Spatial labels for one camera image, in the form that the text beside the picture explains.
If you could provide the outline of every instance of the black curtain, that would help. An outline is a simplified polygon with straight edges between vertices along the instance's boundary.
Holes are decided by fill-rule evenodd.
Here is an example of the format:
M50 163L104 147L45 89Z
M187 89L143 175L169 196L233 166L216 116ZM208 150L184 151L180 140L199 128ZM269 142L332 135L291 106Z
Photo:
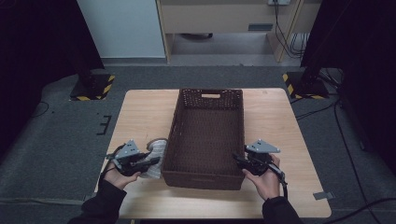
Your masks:
M77 1L0 1L0 158L32 116L44 86L77 73L74 58L87 69L104 68Z
M323 0L302 66L343 69L339 90L366 150L396 174L396 1Z

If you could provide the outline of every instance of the black stand base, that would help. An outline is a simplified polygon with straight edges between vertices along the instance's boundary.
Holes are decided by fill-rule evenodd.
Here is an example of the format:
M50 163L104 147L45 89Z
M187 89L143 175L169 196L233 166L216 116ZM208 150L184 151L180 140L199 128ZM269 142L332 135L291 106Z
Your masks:
M291 98L322 99L329 97L329 92L320 79L317 79L310 88L304 88L301 83L302 77L303 72L288 72L283 75Z
M108 91L113 83L114 76L110 74L92 75L90 87L83 85L79 79L75 88L70 93L72 101L103 100L106 98Z

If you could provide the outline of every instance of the person's arm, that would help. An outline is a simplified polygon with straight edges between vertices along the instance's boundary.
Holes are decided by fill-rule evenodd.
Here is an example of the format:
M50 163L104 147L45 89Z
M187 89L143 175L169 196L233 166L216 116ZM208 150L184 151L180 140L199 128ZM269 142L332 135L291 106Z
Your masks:
M89 199L81 206L82 214L69 220L68 224L82 223L116 223L122 201L126 195L125 186L136 181L140 173L132 176L123 176L109 165L104 180L95 197Z
M279 167L280 159L270 154L274 164ZM245 177L256 186L256 190L265 202L262 205L262 216L265 224L294 224L303 223L289 201L280 196L279 179L268 169L263 175L253 175L250 171L242 170Z
M296 211L285 197L267 199L262 205L265 224L302 224Z

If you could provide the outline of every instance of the yellow black hazard tape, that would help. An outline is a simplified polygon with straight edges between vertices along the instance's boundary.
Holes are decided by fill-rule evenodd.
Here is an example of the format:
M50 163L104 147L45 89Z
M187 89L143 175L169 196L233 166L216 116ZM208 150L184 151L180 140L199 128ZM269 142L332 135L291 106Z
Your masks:
M72 101L103 100L107 97L107 94L110 91L111 85L113 84L114 78L115 78L115 76L113 76L113 75L108 77L106 85L104 86L104 89L100 95L89 96L89 95L81 94L78 96L70 97L70 100L72 100Z
M315 95L315 94L298 94L295 92L295 89L293 88L288 74L283 74L283 80L285 81L286 87L288 88L288 92L290 95L290 98L292 99L302 99L302 98L310 98L310 99L324 99L325 97L321 95Z

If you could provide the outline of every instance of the gray carpet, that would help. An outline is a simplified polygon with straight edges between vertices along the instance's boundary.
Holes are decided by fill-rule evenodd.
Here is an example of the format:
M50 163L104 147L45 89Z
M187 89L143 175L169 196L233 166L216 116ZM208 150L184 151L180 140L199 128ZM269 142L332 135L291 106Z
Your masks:
M26 124L18 141L0 166L0 198L41 198L83 200L93 193L111 134L120 113L125 92L137 89L180 88L268 88L286 89L281 75L298 67L259 66L134 66L108 67L116 76L107 98L102 101L72 102L69 93L77 76L51 83L43 90L42 101ZM296 116L335 102L301 100L292 104ZM374 152L360 149L347 114L337 109L346 142L368 202L396 197L396 178ZM111 116L105 135L104 116ZM346 148L338 131L333 109L299 120L304 140L329 201L332 216L305 218L305 223L322 223L355 211L365 204ZM372 208L381 223L394 223L396 203ZM77 205L1 203L0 223L65 223L79 214ZM375 223L365 210L342 223Z

